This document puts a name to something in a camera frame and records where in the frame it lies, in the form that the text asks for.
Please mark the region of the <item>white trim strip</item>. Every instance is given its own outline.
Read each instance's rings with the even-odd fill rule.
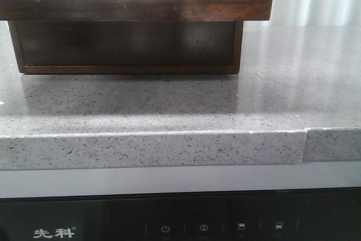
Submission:
[[[361,187],[361,161],[0,171],[0,198]]]

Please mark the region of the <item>gray quartz countertop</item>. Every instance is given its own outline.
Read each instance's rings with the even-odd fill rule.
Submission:
[[[0,22],[0,170],[361,160],[361,27],[246,28],[239,75],[22,75]]]

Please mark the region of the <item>wooden box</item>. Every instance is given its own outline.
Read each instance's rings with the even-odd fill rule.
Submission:
[[[272,0],[0,0],[23,73],[238,73]]]

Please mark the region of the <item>wooden base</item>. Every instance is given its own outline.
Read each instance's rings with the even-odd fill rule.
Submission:
[[[238,73],[242,21],[9,21],[31,74]]]

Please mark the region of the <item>control panel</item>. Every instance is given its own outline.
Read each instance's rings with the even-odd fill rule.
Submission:
[[[360,241],[361,188],[0,200],[0,241]]]

